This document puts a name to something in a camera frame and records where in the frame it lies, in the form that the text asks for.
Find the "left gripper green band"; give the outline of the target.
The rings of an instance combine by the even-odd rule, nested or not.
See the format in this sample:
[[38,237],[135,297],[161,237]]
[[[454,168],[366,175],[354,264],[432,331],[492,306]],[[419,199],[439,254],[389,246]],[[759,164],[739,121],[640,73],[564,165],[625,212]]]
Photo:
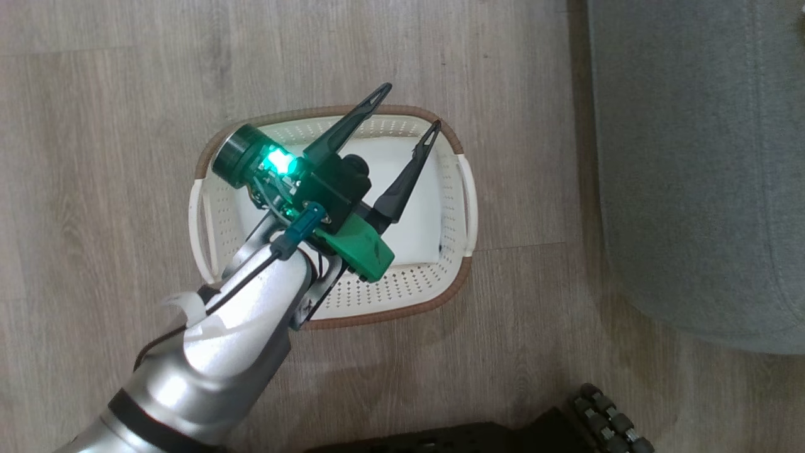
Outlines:
[[371,187],[368,167],[339,153],[391,89],[390,82],[377,87],[301,155],[250,124],[236,129],[222,144],[213,172],[233,188],[247,188],[252,203],[270,210],[285,227],[284,255],[289,247],[312,240],[366,281],[380,280],[390,267],[394,254],[379,233],[399,223],[441,132],[441,121],[435,120],[426,130],[412,149],[411,160],[377,198],[370,223],[356,213]]

